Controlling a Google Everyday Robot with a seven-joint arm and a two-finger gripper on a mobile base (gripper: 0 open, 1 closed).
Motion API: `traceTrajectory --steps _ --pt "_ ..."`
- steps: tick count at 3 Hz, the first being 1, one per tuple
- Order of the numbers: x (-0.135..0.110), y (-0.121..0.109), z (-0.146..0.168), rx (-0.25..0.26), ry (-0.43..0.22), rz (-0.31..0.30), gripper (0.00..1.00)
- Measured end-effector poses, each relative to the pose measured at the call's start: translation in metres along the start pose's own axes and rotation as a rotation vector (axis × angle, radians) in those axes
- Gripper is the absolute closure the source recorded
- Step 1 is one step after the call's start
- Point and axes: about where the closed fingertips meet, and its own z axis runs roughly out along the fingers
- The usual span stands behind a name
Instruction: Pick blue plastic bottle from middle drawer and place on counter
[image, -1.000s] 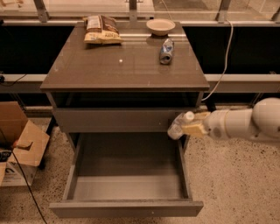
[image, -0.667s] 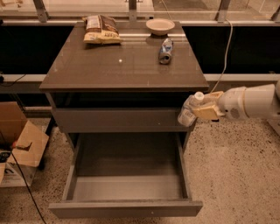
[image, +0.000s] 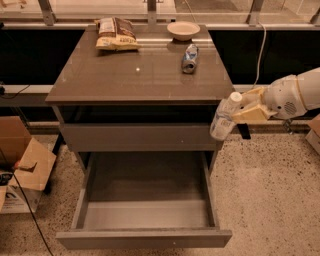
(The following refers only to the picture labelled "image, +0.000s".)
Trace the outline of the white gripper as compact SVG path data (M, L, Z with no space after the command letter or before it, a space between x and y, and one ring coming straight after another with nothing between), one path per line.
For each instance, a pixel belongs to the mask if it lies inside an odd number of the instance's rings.
M265 90L256 87L242 94L241 106L231 111L236 124L264 124L271 116L278 119L291 119L307 112L301 99L298 79L289 75L277 79Z

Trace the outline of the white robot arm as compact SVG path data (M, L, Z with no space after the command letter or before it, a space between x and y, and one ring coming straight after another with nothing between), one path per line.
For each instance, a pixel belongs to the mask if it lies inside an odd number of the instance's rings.
M316 68L243 93L240 109L232 114L232 119L237 124L259 124L271 117L282 120L300 117L319 107L320 68Z

